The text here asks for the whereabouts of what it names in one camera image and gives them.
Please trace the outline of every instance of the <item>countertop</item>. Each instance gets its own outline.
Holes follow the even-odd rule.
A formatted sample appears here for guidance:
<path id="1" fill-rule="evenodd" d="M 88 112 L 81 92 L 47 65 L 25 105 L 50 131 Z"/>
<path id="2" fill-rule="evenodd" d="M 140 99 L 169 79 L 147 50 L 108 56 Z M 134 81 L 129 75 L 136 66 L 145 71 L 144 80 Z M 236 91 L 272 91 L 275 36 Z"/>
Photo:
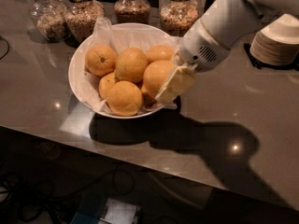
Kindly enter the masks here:
<path id="1" fill-rule="evenodd" d="M 0 1 L 0 36 L 10 45 L 0 60 L 1 126 L 299 210 L 298 72 L 252 66 L 243 44 L 253 36 L 198 74 L 177 110 L 110 119 L 73 94 L 76 48 L 46 42 L 28 16 L 33 0 Z M 111 4 L 105 10 L 115 19 Z"/>

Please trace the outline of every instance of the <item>dark floor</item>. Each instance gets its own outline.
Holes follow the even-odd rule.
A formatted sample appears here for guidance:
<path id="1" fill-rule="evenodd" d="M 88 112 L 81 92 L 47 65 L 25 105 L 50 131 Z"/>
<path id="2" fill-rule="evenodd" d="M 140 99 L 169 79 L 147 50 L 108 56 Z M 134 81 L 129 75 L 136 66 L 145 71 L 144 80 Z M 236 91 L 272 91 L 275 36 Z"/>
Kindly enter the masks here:
<path id="1" fill-rule="evenodd" d="M 40 206 L 43 212 L 29 223 L 52 223 L 53 216 L 70 223 L 87 194 L 140 206 L 143 224 L 299 223 L 291 209 L 1 128 L 0 193 L 8 181 L 11 196 L 5 201 L 0 194 L 1 224 L 25 223 L 20 218 Z"/>

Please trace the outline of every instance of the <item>grains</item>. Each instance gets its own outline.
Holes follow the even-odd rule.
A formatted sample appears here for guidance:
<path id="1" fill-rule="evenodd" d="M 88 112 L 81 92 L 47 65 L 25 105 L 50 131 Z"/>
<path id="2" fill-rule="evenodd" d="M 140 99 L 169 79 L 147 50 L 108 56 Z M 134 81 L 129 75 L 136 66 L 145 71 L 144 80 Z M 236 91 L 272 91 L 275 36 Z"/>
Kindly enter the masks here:
<path id="1" fill-rule="evenodd" d="M 138 22 L 148 23 L 150 5 L 146 1 L 122 0 L 114 6 L 118 23 Z"/>
<path id="2" fill-rule="evenodd" d="M 67 12 L 65 5 L 47 7 L 44 14 L 37 17 L 34 23 L 38 31 L 50 42 L 58 42 L 70 36 L 64 14 Z"/>
<path id="3" fill-rule="evenodd" d="M 161 8 L 160 24 L 168 34 L 184 36 L 198 17 L 197 8 L 189 2 L 171 1 Z"/>
<path id="4" fill-rule="evenodd" d="M 81 43 L 93 34 L 97 17 L 104 14 L 101 3 L 92 0 L 74 3 L 65 19 L 74 38 Z"/>

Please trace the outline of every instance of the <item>jar of nuts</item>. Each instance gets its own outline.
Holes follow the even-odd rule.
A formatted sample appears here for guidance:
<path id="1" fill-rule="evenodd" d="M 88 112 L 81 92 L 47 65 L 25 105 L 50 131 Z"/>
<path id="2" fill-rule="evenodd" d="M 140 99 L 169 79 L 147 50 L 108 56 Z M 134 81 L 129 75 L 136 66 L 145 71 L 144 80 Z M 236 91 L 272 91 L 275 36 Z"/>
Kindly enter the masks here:
<path id="1" fill-rule="evenodd" d="M 168 0 L 160 9 L 161 29 L 174 36 L 184 36 L 198 18 L 195 0 Z"/>
<path id="2" fill-rule="evenodd" d="M 118 0 L 114 4 L 118 23 L 149 23 L 150 3 L 148 0 Z"/>
<path id="3" fill-rule="evenodd" d="M 49 42 L 59 42 L 71 35 L 64 18 L 67 9 L 67 5 L 59 0 L 35 0 L 29 16 Z"/>
<path id="4" fill-rule="evenodd" d="M 74 38 L 82 43 L 93 34 L 98 16 L 105 16 L 101 2 L 95 0 L 69 0 L 71 8 L 65 15 L 66 23 Z"/>

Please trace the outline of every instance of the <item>bowl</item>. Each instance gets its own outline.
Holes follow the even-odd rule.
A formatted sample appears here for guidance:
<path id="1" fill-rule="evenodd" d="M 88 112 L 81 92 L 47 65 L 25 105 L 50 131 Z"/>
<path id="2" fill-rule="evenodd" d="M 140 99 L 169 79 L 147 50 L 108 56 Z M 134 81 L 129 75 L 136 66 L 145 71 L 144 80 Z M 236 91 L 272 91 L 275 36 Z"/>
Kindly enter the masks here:
<path id="1" fill-rule="evenodd" d="M 161 44 L 162 41 L 168 43 L 167 45 L 172 43 L 173 49 L 176 49 L 176 42 L 173 43 L 171 40 L 172 36 L 150 25 L 122 23 L 112 25 L 111 28 L 116 33 L 113 37 L 117 37 L 114 38 L 116 40 L 113 41 L 111 47 L 118 53 L 126 47 L 133 46 L 140 47 L 143 51 L 146 51 L 146 49 L 153 45 Z M 98 93 L 98 82 L 100 78 L 91 74 L 85 67 L 85 54 L 88 49 L 94 44 L 110 45 L 111 43 L 108 41 L 109 38 L 110 36 L 107 35 L 105 31 L 103 31 L 101 35 L 93 32 L 93 34 L 85 39 L 76 49 L 69 65 L 68 79 L 71 90 L 78 100 L 89 107 L 93 112 L 113 119 L 138 119 L 149 116 L 163 108 L 177 108 L 175 104 L 162 105 L 156 102 L 151 107 L 143 107 L 136 115 L 130 117 L 118 116 L 109 109 L 106 100 L 103 100 Z"/>

